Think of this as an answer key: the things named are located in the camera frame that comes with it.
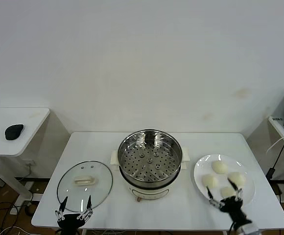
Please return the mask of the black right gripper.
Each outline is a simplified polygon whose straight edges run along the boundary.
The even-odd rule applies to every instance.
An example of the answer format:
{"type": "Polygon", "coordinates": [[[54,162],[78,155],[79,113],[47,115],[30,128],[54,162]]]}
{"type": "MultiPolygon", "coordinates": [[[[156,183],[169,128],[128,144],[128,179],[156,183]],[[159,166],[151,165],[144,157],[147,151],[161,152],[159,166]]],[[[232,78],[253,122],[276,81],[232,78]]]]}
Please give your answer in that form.
{"type": "Polygon", "coordinates": [[[233,228],[238,229],[243,225],[250,224],[251,220],[247,218],[246,214],[241,209],[243,205],[243,200],[240,198],[242,188],[239,188],[229,178],[228,181],[232,188],[235,190],[236,197],[229,197],[221,200],[221,202],[224,203],[224,205],[222,206],[221,202],[214,199],[210,189],[207,187],[209,203],[216,208],[220,208],[222,212],[228,213],[233,221],[233,228]]]}

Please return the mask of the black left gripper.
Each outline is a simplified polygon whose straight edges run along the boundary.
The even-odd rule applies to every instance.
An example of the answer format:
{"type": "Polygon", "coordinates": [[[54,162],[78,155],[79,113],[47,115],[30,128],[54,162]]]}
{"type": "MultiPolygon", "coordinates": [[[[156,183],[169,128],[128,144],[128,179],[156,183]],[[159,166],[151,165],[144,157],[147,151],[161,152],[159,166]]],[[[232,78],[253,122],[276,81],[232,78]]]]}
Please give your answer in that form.
{"type": "Polygon", "coordinates": [[[91,195],[89,196],[86,210],[81,214],[74,213],[64,215],[67,200],[68,197],[66,196],[64,201],[60,203],[59,210],[55,211],[55,215],[57,216],[57,224],[60,228],[59,232],[61,235],[79,235],[80,232],[78,229],[85,225],[85,222],[87,222],[93,215],[91,195]]]}

